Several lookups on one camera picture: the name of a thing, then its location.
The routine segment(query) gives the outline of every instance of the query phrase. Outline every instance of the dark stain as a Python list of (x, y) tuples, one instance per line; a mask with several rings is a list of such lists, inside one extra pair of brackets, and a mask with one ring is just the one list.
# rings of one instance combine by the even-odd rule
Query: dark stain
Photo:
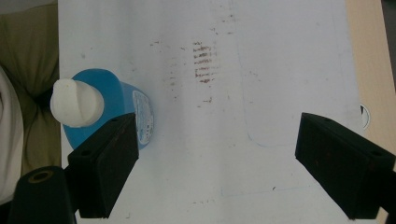
[(194, 55), (194, 59), (196, 59), (196, 58), (203, 58), (203, 57), (205, 57), (205, 56), (210, 56), (211, 54), (209, 53), (202, 53), (202, 54), (199, 54), (199, 55)]
[(193, 52), (196, 52), (196, 51), (204, 51), (204, 50), (212, 50), (212, 48), (210, 48), (210, 47), (208, 47), (208, 46), (201, 46), (200, 48), (198, 48), (198, 49), (193, 49), (192, 51), (193, 51)]
[(198, 62), (195, 62), (194, 64), (200, 64), (200, 63), (211, 63), (212, 62), (212, 60), (211, 59), (202, 59), (202, 60), (200, 60), (200, 61), (198, 61)]
[(208, 77), (210, 76), (210, 73), (205, 73), (205, 74), (195, 74), (195, 77)]
[(210, 82), (210, 78), (207, 78), (207, 79), (204, 79), (204, 80), (200, 80), (199, 82), (208, 83), (208, 82)]

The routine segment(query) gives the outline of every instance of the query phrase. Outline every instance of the blue bottle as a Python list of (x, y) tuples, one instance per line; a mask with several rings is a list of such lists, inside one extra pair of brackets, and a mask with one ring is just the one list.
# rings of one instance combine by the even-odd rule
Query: blue bottle
[(104, 102), (102, 115), (91, 125), (71, 127), (63, 124), (64, 132), (73, 149), (76, 149), (108, 120), (126, 113), (136, 113), (139, 149), (149, 143), (154, 120), (149, 98), (146, 94), (134, 86), (120, 82), (113, 73), (104, 69), (84, 70), (76, 74), (72, 79), (97, 89), (102, 95)]

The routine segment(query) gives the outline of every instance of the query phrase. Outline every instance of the smudge mark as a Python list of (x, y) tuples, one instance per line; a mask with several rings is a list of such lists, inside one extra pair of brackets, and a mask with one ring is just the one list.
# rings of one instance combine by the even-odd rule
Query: smudge mark
[(211, 63), (211, 62), (212, 62), (211, 59), (202, 59), (202, 60), (200, 60), (198, 62), (195, 62), (194, 64)]
[(197, 52), (197, 51), (204, 51), (204, 50), (212, 50), (212, 48), (208, 47), (208, 46), (201, 46), (198, 49), (193, 49), (193, 52)]
[(202, 53), (202, 54), (199, 54), (199, 55), (194, 55), (194, 59), (203, 58), (203, 57), (206, 57), (206, 56), (212, 56), (212, 54), (209, 52), (209, 53)]
[(195, 77), (208, 77), (210, 76), (210, 73), (204, 73), (204, 74), (195, 74)]
[(209, 100), (205, 100), (205, 101), (203, 101), (203, 102), (205, 102), (205, 103), (212, 103), (212, 97), (210, 97)]
[(204, 80), (200, 80), (200, 82), (208, 83), (208, 82), (210, 82), (210, 78), (207, 78), (207, 79), (204, 79)]

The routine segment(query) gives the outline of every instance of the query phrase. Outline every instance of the olive fabric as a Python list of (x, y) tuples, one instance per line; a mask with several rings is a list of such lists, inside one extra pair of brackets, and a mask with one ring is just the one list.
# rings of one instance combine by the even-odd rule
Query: olive fabric
[(58, 39), (57, 4), (0, 15), (0, 65), (17, 93), (23, 118), (22, 175), (61, 165), (61, 126), (48, 102), (43, 103), (59, 79)]

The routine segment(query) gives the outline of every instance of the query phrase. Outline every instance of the white paper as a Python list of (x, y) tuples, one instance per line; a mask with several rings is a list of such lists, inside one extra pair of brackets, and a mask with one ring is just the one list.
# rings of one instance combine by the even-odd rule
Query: white paper
[(303, 111), (362, 130), (343, 0), (59, 9), (61, 77), (108, 69), (154, 111), (110, 219), (78, 223), (350, 222), (294, 156)]

